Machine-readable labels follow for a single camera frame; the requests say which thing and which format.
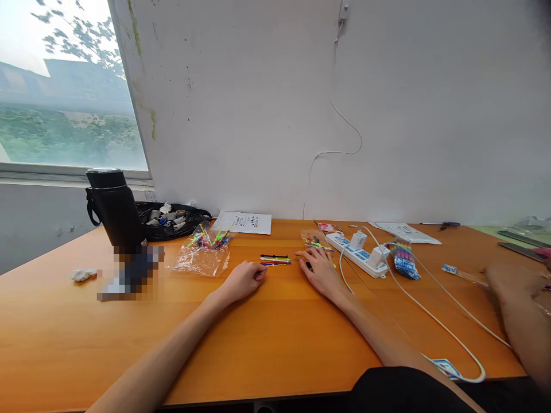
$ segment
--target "white tissue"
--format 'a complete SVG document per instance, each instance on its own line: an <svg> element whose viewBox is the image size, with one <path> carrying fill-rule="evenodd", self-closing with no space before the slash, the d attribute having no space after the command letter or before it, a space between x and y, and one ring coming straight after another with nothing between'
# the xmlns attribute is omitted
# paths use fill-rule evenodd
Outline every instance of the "white tissue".
<svg viewBox="0 0 551 413"><path fill-rule="evenodd" d="M172 205L170 204L170 202L165 202L165 204L159 208L159 211L161 211L161 213L163 214L169 213L171 210Z"/></svg>
<svg viewBox="0 0 551 413"><path fill-rule="evenodd" d="M90 278L92 275L96 275L98 271L95 268L88 268L87 270L78 269L71 273L71 279L82 282L86 281L88 278Z"/></svg>

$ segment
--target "black water bottle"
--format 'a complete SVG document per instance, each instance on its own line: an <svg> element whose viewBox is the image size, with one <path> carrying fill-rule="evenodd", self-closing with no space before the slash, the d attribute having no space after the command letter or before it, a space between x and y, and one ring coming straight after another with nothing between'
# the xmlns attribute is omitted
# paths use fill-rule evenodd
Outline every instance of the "black water bottle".
<svg viewBox="0 0 551 413"><path fill-rule="evenodd" d="M88 169L86 176L91 188L86 188L88 215L97 227L103 223L109 241L121 247L123 253L133 254L136 247L146 246L147 240L138 216L132 190L120 169L98 167ZM99 222L92 216L94 212Z"/></svg>

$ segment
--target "window sill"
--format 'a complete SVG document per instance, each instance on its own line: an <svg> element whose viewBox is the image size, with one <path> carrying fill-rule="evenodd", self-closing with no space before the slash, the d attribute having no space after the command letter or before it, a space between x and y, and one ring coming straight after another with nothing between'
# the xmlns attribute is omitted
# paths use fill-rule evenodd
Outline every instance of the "window sill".
<svg viewBox="0 0 551 413"><path fill-rule="evenodd" d="M129 188L133 191L155 190L153 181L148 179L127 179ZM60 186L68 188L87 188L90 186L86 176L51 175L19 172L0 172L0 184L7 185L38 185Z"/></svg>

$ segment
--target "paper sheet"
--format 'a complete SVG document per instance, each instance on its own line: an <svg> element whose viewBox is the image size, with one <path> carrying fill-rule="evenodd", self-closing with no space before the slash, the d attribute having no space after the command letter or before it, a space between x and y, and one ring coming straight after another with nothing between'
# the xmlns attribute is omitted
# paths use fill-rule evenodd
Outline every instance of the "paper sheet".
<svg viewBox="0 0 551 413"><path fill-rule="evenodd" d="M220 211L212 231L271 234L271 215Z"/></svg>
<svg viewBox="0 0 551 413"><path fill-rule="evenodd" d="M412 244L442 244L435 238L428 236L421 231L416 230L413 227L410 227L406 223L373 223L370 222L375 228L382 229L392 235L401 238L405 241L411 242Z"/></svg>

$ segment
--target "power strip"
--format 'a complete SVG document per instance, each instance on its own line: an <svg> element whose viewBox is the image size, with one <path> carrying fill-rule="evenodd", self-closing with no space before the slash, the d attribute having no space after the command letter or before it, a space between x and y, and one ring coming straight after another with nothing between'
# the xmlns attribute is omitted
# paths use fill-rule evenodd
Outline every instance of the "power strip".
<svg viewBox="0 0 551 413"><path fill-rule="evenodd" d="M369 259L371 254L361 248L358 250L353 250L349 247L349 240L343 238L343 242L340 241L339 233L329 233L325 236L325 239L339 252L342 252L343 248L346 246L346 249L344 250L344 256L350 258L354 262L354 264L356 264L366 273L371 275L373 278L386 278L385 274L387 273L389 268L385 263L379 264L377 268L371 268L369 265L367 265L367 260Z"/></svg>

